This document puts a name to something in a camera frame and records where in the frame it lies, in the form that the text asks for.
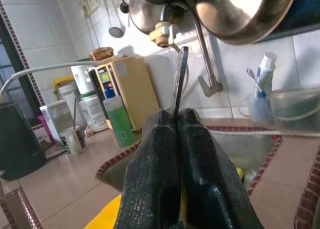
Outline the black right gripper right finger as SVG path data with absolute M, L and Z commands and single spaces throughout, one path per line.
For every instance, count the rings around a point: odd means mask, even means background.
M 193 108 L 178 113 L 183 223 L 187 229 L 263 229 L 235 165 Z

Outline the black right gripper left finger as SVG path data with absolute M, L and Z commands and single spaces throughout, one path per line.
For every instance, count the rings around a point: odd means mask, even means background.
M 171 113 L 160 109 L 145 121 L 126 168 L 114 229 L 174 229 L 180 203 L 177 134 Z

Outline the white plastic chopstick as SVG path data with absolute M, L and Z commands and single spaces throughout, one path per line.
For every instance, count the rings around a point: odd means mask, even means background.
M 179 78 L 180 78 L 180 67 L 182 63 L 182 53 L 181 50 L 179 50 L 177 59 L 175 61 L 174 65 L 174 74 L 173 74 L 173 89 L 172 89 L 172 100 L 171 100 L 171 114 L 174 114 L 175 106 L 176 106 L 176 97 L 177 97 L 177 91 L 178 91 L 178 84 L 179 84 Z
M 174 118 L 176 118 L 179 113 L 180 102 L 181 102 L 182 91 L 183 91 L 183 84 L 184 84 L 184 79 L 185 79 L 185 74 L 187 69 L 189 48 L 187 46 L 183 46 L 181 48 L 181 53 L 182 53 L 182 62 L 180 66 L 179 82 L 178 82 L 178 89 L 177 89 L 176 101 L 175 101 L 175 110 L 173 114 Z

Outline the green dish soap bottle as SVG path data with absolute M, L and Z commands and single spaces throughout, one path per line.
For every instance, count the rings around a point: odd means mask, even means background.
M 103 106 L 110 120 L 118 146 L 121 148 L 132 145 L 135 135 L 132 131 L 131 122 L 120 95 L 116 95 L 112 87 L 107 87 L 105 92 L 106 99 Z

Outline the clear plastic cup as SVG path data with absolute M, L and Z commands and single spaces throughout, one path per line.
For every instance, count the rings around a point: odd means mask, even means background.
M 268 112 L 268 98 L 255 97 L 255 94 L 247 95 L 242 102 L 246 103 L 248 114 L 244 113 L 240 107 L 238 112 L 245 118 L 250 118 L 252 122 L 257 126 L 272 127 L 275 125 L 274 118 Z

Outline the white plastic jar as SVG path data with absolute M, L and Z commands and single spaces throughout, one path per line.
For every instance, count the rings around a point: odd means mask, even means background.
M 94 133 L 109 128 L 98 96 L 93 91 L 80 95 L 79 106 L 88 127 L 92 129 Z

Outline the cream water ionizer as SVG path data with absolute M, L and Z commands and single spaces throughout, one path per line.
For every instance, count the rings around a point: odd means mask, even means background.
M 113 56 L 87 70 L 108 126 L 111 126 L 103 100 L 107 91 L 120 96 L 134 132 L 159 109 L 147 64 L 140 56 Z

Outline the pink container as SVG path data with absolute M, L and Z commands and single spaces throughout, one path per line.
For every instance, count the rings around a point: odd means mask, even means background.
M 47 124 L 44 116 L 43 116 L 43 115 L 39 115 L 39 116 L 38 116 L 38 119 L 39 119 L 39 121 L 41 122 L 42 126 L 44 127 L 44 129 L 45 129 L 45 131 L 46 131 L 46 133 L 47 133 L 47 135 L 48 135 L 48 137 L 49 137 L 49 139 L 50 139 L 50 142 L 51 142 L 53 145 L 55 145 L 55 144 L 56 144 L 55 139 L 53 138 L 53 135 L 52 135 L 52 133 L 51 133 L 51 131 L 50 131 L 50 129 L 49 129 L 49 126 L 48 126 L 48 124 Z

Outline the white plastic jug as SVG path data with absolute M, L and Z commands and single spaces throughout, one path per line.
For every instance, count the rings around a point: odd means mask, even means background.
M 87 65 L 71 66 L 71 72 L 81 95 L 94 91 Z

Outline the brown wicker basket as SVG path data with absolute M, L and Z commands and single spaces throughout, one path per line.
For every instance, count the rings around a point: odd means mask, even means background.
M 114 56 L 112 47 L 99 47 L 90 52 L 89 57 L 92 61 L 102 61 Z

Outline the cream tap diverter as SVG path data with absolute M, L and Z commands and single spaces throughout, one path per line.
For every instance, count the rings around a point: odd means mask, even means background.
M 154 42 L 158 47 L 167 48 L 174 43 L 175 24 L 168 21 L 158 22 L 154 30 L 148 34 L 150 41 Z

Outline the hanging steel ladle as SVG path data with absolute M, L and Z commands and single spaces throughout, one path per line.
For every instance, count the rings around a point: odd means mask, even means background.
M 117 8 L 115 0 L 106 0 L 107 6 L 107 15 L 109 22 L 109 34 L 114 38 L 122 38 L 125 34 L 125 28 L 123 27 Z

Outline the hanging steel wok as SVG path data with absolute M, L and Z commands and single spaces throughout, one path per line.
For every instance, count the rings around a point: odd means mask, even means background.
M 282 22 L 294 0 L 197 0 L 203 26 L 230 45 L 261 41 Z

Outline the hanging steel pan lid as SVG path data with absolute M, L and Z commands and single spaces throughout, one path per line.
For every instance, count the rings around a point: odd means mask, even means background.
M 191 19 L 185 10 L 174 6 L 174 2 L 194 4 L 194 0 L 129 0 L 129 15 L 137 29 L 147 35 L 161 21 L 164 6 L 168 6 L 165 19 L 176 24 L 181 34 L 190 33 L 193 30 Z

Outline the steel wall tap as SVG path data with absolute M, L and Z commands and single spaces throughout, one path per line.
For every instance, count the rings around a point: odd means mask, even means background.
M 162 7 L 162 11 L 160 14 L 161 21 L 165 21 L 167 19 L 167 17 L 169 16 L 169 8 L 172 8 L 174 10 L 176 10 L 177 8 L 180 8 L 180 9 L 184 10 L 184 12 L 187 13 L 187 15 L 191 18 L 191 20 L 193 22 L 193 25 L 194 25 L 194 28 L 195 28 L 195 31 L 197 34 L 198 42 L 200 45 L 200 49 L 202 52 L 203 60 L 205 63 L 206 72 L 208 75 L 209 84 L 206 83 L 206 81 L 204 80 L 204 78 L 202 76 L 198 77 L 198 81 L 200 83 L 200 86 L 202 88 L 204 95 L 209 98 L 209 97 L 213 96 L 214 94 L 221 92 L 223 90 L 223 87 L 222 87 L 222 84 L 217 81 L 217 79 L 214 75 L 213 66 L 210 61 L 209 52 L 208 52 L 208 49 L 206 46 L 202 27 L 199 22 L 197 14 L 193 11 L 193 9 L 188 4 L 181 2 L 181 1 L 176 1 L 176 2 L 173 2 L 172 4 L 165 4 Z

